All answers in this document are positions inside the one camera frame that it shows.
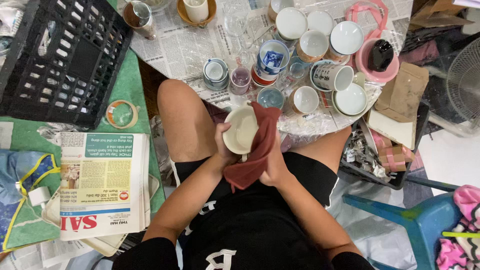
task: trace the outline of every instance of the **black t-shirt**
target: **black t-shirt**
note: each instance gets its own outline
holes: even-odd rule
[[[373,270],[367,260],[351,252],[330,262],[275,194],[231,196],[201,218],[183,247],[184,270]],[[112,269],[177,270],[175,246],[166,238],[149,239],[120,255]]]

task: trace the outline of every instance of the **folded newspaper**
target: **folded newspaper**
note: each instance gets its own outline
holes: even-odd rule
[[[136,233],[150,224],[149,137],[61,133],[60,239]]]

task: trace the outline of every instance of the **brown bowl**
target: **brown bowl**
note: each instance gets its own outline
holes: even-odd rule
[[[185,3],[183,3],[183,0],[177,0],[177,12],[180,15],[180,18],[184,22],[188,23],[189,25],[198,26],[200,28],[205,28],[207,23],[209,23],[213,20],[213,18],[215,17],[215,13],[216,13],[216,2],[215,2],[215,0],[207,0],[207,2],[208,2],[208,18],[201,23],[194,23],[188,18],[187,10],[185,9]]]

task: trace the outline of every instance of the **pink cup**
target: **pink cup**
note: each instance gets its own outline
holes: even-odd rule
[[[247,92],[252,76],[246,67],[238,67],[232,71],[230,81],[232,82],[232,93],[235,95],[243,95]]]

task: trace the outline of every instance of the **black shorts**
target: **black shorts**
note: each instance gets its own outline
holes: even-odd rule
[[[174,170],[176,177],[180,180],[180,183],[185,181],[200,165],[202,165],[207,159],[191,162],[175,162]],[[316,198],[324,207],[330,206],[330,195],[335,187],[338,177],[327,166],[319,161],[308,158],[306,156],[286,152],[283,153],[283,159],[287,165],[288,170],[295,175],[298,181],[305,187],[314,198]],[[270,187],[259,183],[257,180],[254,184],[248,187],[245,191],[253,190],[269,190]],[[236,190],[235,194],[242,193],[243,191]],[[225,196],[232,195],[231,185],[222,178],[218,183],[215,190],[213,190],[208,201],[218,201]]]

